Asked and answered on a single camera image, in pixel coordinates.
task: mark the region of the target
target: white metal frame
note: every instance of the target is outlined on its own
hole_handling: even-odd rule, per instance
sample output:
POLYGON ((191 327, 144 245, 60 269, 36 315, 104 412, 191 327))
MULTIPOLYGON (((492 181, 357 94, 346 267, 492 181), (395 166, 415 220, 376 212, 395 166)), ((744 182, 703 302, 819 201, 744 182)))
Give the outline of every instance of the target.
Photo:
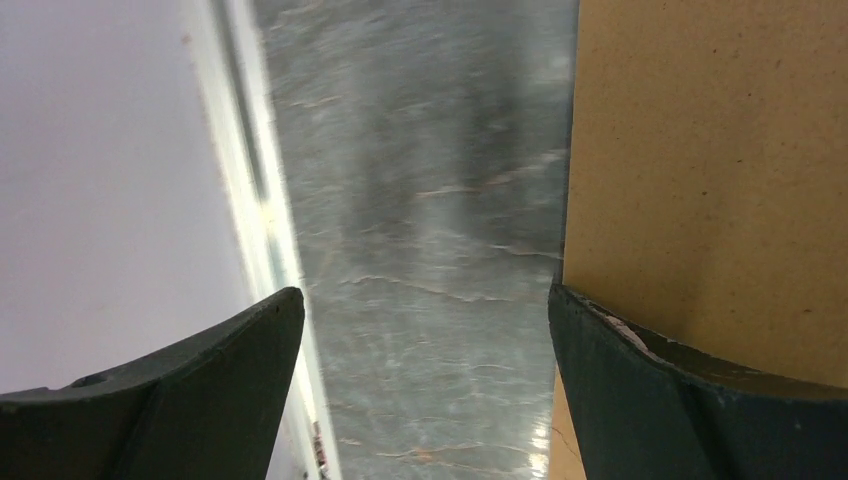
MULTIPOLYGON (((309 480, 321 479, 313 448, 313 425, 320 428, 325 469, 331 480, 341 480, 335 435, 321 379, 318 350, 312 328, 308 292, 292 223, 288 189, 277 140, 267 65, 261 32, 255 23, 250 0, 223 0, 228 14, 226 26, 216 16, 216 0, 183 0, 187 41, 192 51, 198 81, 206 107, 225 186, 231 202, 244 270, 255 300, 273 293, 280 284, 301 287, 306 302, 306 320, 298 362, 283 414, 283 425, 292 437, 295 454, 309 480), (230 35, 241 78, 241 92, 231 75, 223 35, 230 35), (246 104, 248 121, 239 110, 239 96, 246 104), (255 172, 247 142, 253 142, 258 158, 254 165, 265 180, 265 198, 257 195, 255 172), (270 247, 281 253, 279 269, 283 279, 275 278, 270 247)), ((278 471, 272 465, 270 472, 278 471)))

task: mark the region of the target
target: gray tile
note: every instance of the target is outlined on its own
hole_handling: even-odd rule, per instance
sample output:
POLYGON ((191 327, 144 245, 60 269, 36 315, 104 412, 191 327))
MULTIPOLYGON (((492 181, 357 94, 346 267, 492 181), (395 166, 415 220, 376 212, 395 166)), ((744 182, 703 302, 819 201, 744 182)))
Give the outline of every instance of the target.
POLYGON ((547 476, 576 0, 255 0, 347 479, 547 476))

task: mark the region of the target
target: white wall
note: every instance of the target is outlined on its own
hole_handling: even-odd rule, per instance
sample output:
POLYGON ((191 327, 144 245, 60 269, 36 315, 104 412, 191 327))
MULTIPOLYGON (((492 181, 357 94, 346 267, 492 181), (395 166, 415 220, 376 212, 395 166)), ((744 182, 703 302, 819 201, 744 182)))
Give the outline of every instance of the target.
POLYGON ((0 1, 0 392, 250 303, 176 0, 0 1))

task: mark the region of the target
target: white trim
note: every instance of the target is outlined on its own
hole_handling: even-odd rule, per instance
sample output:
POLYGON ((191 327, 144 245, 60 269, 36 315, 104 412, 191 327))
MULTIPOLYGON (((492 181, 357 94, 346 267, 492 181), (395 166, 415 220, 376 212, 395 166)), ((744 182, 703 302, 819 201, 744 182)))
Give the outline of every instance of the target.
MULTIPOLYGON (((183 0, 184 14, 207 121, 231 202, 245 276, 253 299, 258 301, 276 291, 281 283, 302 287, 300 259, 288 207, 285 177, 280 170, 281 165, 278 167, 280 162, 277 160, 280 157, 273 116, 264 96, 256 97, 256 92, 264 95, 270 91, 264 77, 264 57, 252 27, 253 22, 249 21, 253 18, 252 6, 248 5, 250 2, 231 1, 228 10, 234 17, 230 19, 230 28, 237 57, 241 61, 239 68, 245 80, 243 88, 247 92, 244 92, 244 98, 249 103, 254 126, 252 133, 256 137, 263 178, 267 179, 268 184, 269 201, 264 203, 257 197, 256 186, 253 184, 236 87, 230 76, 227 52, 224 50, 212 1, 183 0), (274 278, 269 242, 275 242, 283 255, 285 279, 274 278)), ((298 363, 283 414, 283 425, 288 427, 292 437, 294 453, 300 461, 298 467, 308 474, 310 480, 318 480, 321 476, 312 443, 312 424, 317 419, 324 437, 329 467, 333 472, 330 478, 340 480, 332 425, 329 423, 324 399, 311 317, 307 313, 298 363)), ((281 447, 278 442, 275 449, 281 447)), ((270 468, 269 471, 282 469, 270 468)))

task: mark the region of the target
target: gray marble floor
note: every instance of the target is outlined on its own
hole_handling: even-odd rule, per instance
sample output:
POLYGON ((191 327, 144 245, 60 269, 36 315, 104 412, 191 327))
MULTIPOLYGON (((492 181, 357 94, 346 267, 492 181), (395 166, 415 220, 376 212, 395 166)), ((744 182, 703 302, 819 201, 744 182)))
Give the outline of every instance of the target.
POLYGON ((255 2, 345 478, 546 478, 575 0, 255 2))

